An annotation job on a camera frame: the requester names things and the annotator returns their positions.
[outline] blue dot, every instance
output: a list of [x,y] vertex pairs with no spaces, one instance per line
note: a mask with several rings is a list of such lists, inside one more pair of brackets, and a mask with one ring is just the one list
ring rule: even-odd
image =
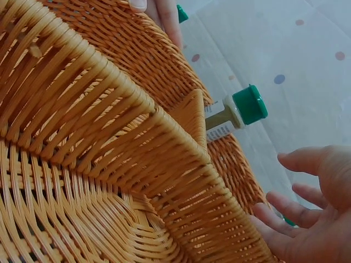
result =
[[257,12],[256,13],[256,17],[257,18],[262,18],[264,16],[264,14],[262,12]]
[[275,84],[281,84],[285,81],[285,76],[284,75],[277,75],[275,78],[274,78],[274,83]]

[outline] fingernail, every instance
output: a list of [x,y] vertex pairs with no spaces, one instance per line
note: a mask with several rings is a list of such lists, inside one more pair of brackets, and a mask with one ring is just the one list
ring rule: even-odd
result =
[[287,153],[278,153],[278,159],[285,158],[287,156]]
[[146,0],[130,0],[129,4],[137,9],[146,9]]

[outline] bottle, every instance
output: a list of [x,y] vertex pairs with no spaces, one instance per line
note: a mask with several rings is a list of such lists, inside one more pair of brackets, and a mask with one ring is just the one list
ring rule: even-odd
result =
[[205,107],[207,143],[267,116],[268,112],[258,89],[249,85],[233,96],[228,95],[223,101]]

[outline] green bottle cap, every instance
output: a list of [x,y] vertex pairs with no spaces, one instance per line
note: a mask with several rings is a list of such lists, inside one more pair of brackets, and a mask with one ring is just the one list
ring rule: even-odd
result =
[[254,85],[235,93],[233,100],[245,125],[250,125],[268,116],[268,111],[258,89]]
[[184,12],[184,10],[179,4],[177,4],[177,8],[178,8],[179,23],[182,23],[185,20],[189,19],[188,15],[186,14],[186,12]]
[[291,220],[289,220],[289,219],[286,218],[285,216],[284,216],[284,220],[285,220],[285,222],[287,222],[289,225],[291,225],[291,226],[296,226],[296,224],[295,224],[294,222],[292,222]]

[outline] pink dot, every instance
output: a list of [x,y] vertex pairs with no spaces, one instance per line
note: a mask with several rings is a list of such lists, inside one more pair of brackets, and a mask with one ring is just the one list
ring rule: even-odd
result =
[[305,21],[303,21],[302,19],[299,19],[299,20],[296,20],[296,21],[295,21],[295,24],[296,24],[297,26],[302,26],[302,25],[305,24]]
[[337,60],[340,60],[340,61],[342,61],[346,58],[345,53],[342,51],[335,53],[335,57]]
[[199,58],[200,58],[200,55],[196,54],[193,56],[193,58],[191,60],[192,60],[192,62],[197,62],[199,60]]

